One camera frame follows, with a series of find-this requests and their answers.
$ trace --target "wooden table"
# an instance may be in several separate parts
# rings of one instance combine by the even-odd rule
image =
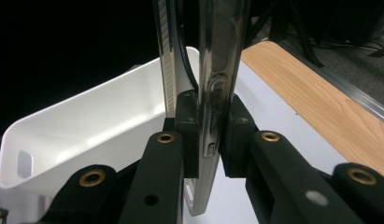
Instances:
[[[384,122],[272,42],[242,61],[350,162],[384,175]]]

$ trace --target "white plastic basket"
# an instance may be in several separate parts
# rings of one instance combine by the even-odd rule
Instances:
[[[188,48],[195,74],[198,51]],[[0,187],[54,197],[77,170],[116,171],[139,160],[163,127],[164,93],[156,59],[12,124],[0,153]]]

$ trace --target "white bin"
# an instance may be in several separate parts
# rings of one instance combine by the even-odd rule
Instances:
[[[198,51],[188,48],[193,72]],[[142,157],[164,123],[160,61],[12,124],[0,153],[0,187],[54,197],[77,170],[104,164],[116,171]]]

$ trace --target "wooden surface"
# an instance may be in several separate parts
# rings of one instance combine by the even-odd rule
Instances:
[[[384,175],[384,123],[272,42],[242,53],[246,63],[348,161]]]

